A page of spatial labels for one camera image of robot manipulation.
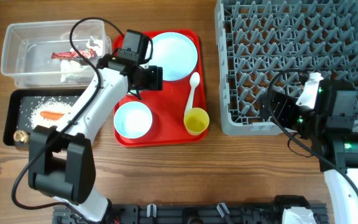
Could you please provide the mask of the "light blue rice bowl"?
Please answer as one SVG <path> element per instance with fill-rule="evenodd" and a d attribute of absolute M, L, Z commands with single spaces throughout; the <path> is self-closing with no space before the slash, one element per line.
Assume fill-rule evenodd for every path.
<path fill-rule="evenodd" d="M 114 114 L 115 130 L 124 138 L 137 139 L 151 129 L 153 116 L 143 103 L 131 101 L 120 106 Z"/>

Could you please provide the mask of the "red snack wrapper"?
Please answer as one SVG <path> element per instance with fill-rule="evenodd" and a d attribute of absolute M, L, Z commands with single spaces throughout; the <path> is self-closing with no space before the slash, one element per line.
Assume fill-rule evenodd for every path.
<path fill-rule="evenodd" d="M 86 59 L 90 59 L 95 56 L 95 51 L 93 49 L 79 50 L 79 52 Z M 51 59 L 55 59 L 55 60 L 75 60 L 78 58 L 81 58 L 81 56 L 75 51 L 60 52 L 60 53 L 54 52 L 51 56 Z"/>

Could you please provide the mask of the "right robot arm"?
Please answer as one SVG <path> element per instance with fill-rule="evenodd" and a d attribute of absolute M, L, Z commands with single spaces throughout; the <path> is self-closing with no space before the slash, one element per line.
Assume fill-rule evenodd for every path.
<path fill-rule="evenodd" d="M 356 91 L 350 83 L 321 80 L 312 109 L 268 86 L 262 98 L 262 116 L 268 116 L 287 134 L 289 129 L 312 142 L 294 140 L 318 158 L 328 186 L 334 221 L 358 223 L 358 133 L 353 130 Z"/>

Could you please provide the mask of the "small white tissue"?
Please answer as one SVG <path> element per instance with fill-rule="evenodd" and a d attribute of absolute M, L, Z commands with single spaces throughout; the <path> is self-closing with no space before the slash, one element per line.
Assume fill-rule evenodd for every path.
<path fill-rule="evenodd" d="M 93 37 L 86 43 L 87 48 L 93 50 L 97 56 L 102 56 L 103 52 L 103 41 L 94 39 Z"/>

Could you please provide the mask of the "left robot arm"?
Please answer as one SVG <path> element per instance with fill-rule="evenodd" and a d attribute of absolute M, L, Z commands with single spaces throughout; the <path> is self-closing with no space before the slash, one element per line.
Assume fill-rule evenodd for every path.
<path fill-rule="evenodd" d="M 109 223 L 111 201 L 94 186 L 92 144 L 116 104 L 130 91 L 162 89 L 162 68 L 143 68 L 152 40 L 128 30 L 122 47 L 97 64 L 93 81 L 71 110 L 49 128 L 36 126 L 29 140 L 28 185 L 84 221 Z"/>

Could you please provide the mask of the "orange carrot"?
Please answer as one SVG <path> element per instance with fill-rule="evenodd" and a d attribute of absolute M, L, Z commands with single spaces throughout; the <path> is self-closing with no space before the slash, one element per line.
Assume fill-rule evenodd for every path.
<path fill-rule="evenodd" d="M 49 119 L 49 120 L 52 120 L 52 121 L 58 121 L 65 114 L 64 113 L 55 113 L 55 112 L 51 112 L 51 111 L 41 111 L 40 115 L 44 119 Z"/>

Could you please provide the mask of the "yellow plastic cup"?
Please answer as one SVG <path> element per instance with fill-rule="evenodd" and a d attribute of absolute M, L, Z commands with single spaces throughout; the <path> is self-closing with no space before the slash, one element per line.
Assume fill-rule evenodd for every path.
<path fill-rule="evenodd" d="M 209 115 L 202 108 L 192 108 L 185 113 L 183 123 L 189 134 L 197 136 L 209 126 Z"/>

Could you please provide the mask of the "white rice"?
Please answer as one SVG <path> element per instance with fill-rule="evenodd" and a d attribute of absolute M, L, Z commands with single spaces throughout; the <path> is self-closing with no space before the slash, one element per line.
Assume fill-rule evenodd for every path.
<path fill-rule="evenodd" d="M 64 102 L 61 97 L 42 97 L 38 102 L 38 105 L 35 105 L 30 114 L 29 120 L 31 124 L 31 128 L 35 128 L 36 126 L 45 126 L 51 127 L 56 125 L 58 121 L 52 121 L 49 119 L 44 119 L 41 117 L 41 111 L 51 111 L 55 113 L 64 113 L 70 111 L 73 103 Z"/>

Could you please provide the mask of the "large white napkin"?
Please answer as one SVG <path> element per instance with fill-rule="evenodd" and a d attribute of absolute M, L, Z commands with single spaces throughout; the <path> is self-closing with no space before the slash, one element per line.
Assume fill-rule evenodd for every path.
<path fill-rule="evenodd" d="M 86 71 L 89 66 L 81 65 L 74 60 L 62 60 L 60 62 L 60 71 L 62 73 L 60 81 L 62 83 L 79 82 L 86 77 Z"/>

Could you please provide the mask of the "white plastic spoon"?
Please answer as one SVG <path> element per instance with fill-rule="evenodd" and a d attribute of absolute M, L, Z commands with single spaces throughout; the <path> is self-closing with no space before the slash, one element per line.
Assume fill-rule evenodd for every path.
<path fill-rule="evenodd" d="M 190 89 L 190 94 L 189 94 L 188 100 L 186 102 L 184 114 L 187 114 L 187 112 L 189 112 L 189 110 L 191 110 L 193 107 L 195 90 L 196 90 L 196 87 L 200 84 L 200 81 L 201 81 L 201 78 L 200 78 L 200 74 L 198 72 L 195 72 L 194 74 L 192 74 L 192 76 L 190 78 L 191 89 Z"/>

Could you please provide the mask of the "brown food scrap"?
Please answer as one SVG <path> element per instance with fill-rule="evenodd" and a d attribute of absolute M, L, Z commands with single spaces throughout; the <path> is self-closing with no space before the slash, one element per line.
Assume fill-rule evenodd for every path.
<path fill-rule="evenodd" d="M 14 142 L 19 142 L 21 144 L 28 144 L 30 141 L 30 133 L 24 130 L 17 130 L 13 134 Z"/>

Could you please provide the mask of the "light blue plate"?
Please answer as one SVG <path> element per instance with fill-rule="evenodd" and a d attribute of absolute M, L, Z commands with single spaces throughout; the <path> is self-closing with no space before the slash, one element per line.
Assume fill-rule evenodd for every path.
<path fill-rule="evenodd" d="M 163 68 L 163 80 L 173 82 L 192 73 L 198 62 L 198 51 L 189 37 L 164 32 L 152 38 L 153 53 L 149 65 Z"/>

